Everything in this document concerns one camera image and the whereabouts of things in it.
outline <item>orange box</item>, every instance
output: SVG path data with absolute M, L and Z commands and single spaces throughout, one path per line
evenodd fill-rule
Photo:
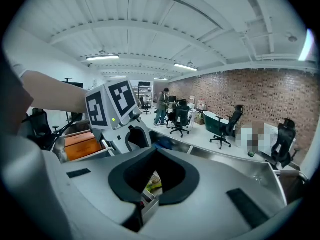
M 80 143 L 80 142 L 85 142 L 87 140 L 91 140 L 94 139 L 95 136 L 91 133 L 91 132 L 86 132 L 83 134 L 79 134 L 76 136 L 72 136 L 72 137 L 67 137 L 65 138 L 65 147 Z
M 65 152 L 70 161 L 86 157 L 102 150 L 96 139 L 89 139 L 80 143 L 65 147 Z

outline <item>floor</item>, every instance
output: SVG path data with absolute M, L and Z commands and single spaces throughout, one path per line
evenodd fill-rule
M 206 149 L 209 151 L 218 152 L 224 155 L 230 155 L 230 156 L 243 158 L 243 159 L 250 159 L 253 161 L 261 161 L 261 162 L 265 161 L 261 156 L 257 154 L 254 157 L 249 157 L 247 150 L 237 147 L 235 138 L 233 137 L 226 137 L 226 140 L 229 143 L 231 143 L 231 147 L 229 147 L 229 145 L 226 143 L 222 143 L 222 149 L 219 149 L 220 141 L 213 141 L 212 143 L 210 143 L 210 139 L 214 138 L 214 134 L 207 131 L 205 125 L 199 125 L 197 123 L 194 123 L 194 126 L 192 129 L 190 128 L 186 129 L 190 131 L 190 134 L 183 133 L 183 138 L 181 138 L 181 134 L 179 131 L 176 131 L 170 134 L 172 130 L 171 128 L 168 129 L 166 125 L 159 125 L 159 126 L 154 125 L 154 119 L 156 118 L 156 114 L 155 114 L 156 109 L 151 108 L 149 111 L 151 113 L 148 113 L 148 114 L 143 113 L 141 114 L 140 117 L 142 121 L 146 124 L 146 126 L 152 131 L 166 135 L 170 138 L 176 139 L 186 144 L 196 146 L 202 149 Z M 289 166 L 286 166 L 285 169 L 293 170 Z

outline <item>black rubber pad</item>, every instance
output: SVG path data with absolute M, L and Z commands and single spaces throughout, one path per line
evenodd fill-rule
M 66 174 L 69 176 L 70 179 L 72 179 L 72 178 L 79 177 L 81 175 L 85 175 L 88 173 L 91 173 L 91 171 L 88 168 L 86 168 L 86 169 L 67 172 Z
M 230 190 L 226 194 L 252 229 L 259 227 L 269 219 L 254 201 L 240 188 Z

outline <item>jacket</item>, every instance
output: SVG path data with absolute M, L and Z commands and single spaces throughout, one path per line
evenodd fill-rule
M 169 104 L 168 100 L 168 96 L 165 97 L 165 93 L 163 91 L 160 92 L 158 101 L 156 103 L 156 108 L 158 110 L 166 110 L 167 105 Z

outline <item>brick wall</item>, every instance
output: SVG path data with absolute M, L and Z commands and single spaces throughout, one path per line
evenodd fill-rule
M 207 110 L 228 119 L 236 105 L 244 105 L 238 126 L 263 121 L 278 127 L 284 118 L 296 124 L 294 158 L 301 164 L 314 138 L 320 115 L 320 90 L 317 76 L 297 70 L 231 70 L 192 77 L 169 84 L 170 95 L 204 99 Z

